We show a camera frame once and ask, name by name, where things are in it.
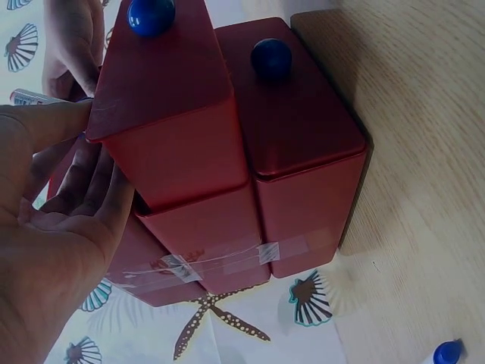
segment marker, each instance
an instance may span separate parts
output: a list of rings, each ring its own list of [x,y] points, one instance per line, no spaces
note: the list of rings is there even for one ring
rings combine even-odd
[[[461,340],[447,341],[439,345],[422,364],[457,364],[462,351],[463,343]]]
[[[12,105],[47,105],[55,104],[56,102],[68,102],[55,97],[43,95],[41,93],[33,93],[26,89],[15,89],[10,94],[10,102]]]

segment box lid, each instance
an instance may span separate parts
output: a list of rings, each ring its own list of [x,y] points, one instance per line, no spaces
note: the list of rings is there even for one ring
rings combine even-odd
[[[176,0],[172,27],[141,37],[121,2],[92,104],[91,141],[218,105],[233,88],[204,0]]]
[[[365,139],[327,79],[280,19],[216,29],[233,81],[249,164],[258,178],[274,178],[360,153]],[[254,45],[283,40],[293,54],[288,80],[259,79],[251,66]]]

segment wooden table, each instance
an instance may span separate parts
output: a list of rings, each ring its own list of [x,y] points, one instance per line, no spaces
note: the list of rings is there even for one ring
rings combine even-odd
[[[336,1],[295,31],[374,139],[327,269],[349,364],[485,362],[485,2]]]

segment shell pattern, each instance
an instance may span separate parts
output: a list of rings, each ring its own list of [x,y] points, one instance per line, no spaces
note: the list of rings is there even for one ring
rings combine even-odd
[[[17,10],[30,4],[32,0],[8,0],[7,10]]]
[[[18,72],[27,67],[36,55],[38,46],[37,27],[33,24],[26,24],[16,36],[10,38],[10,42],[5,47],[8,70]]]
[[[94,341],[85,336],[77,345],[69,345],[64,360],[66,364],[101,364],[102,355]]]
[[[84,300],[80,309],[84,312],[93,312],[97,309],[101,309],[104,304],[107,303],[112,287],[113,285],[110,281],[103,279],[94,291]]]
[[[289,288],[289,302],[295,304],[295,323],[309,327],[329,322],[332,313],[325,297],[318,271],[313,271],[304,281],[295,279]]]

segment stacked blocks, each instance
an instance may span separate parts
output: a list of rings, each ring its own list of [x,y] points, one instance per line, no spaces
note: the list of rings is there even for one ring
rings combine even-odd
[[[214,31],[203,0],[174,3],[173,25],[143,37],[122,2],[86,131],[138,194],[108,279],[153,306],[329,262],[367,154],[281,19]]]
[[[328,263],[354,199],[367,145],[344,105],[280,18],[216,30],[233,82],[265,242],[278,242],[275,277]],[[288,80],[255,75],[248,54],[261,38],[292,51]]]

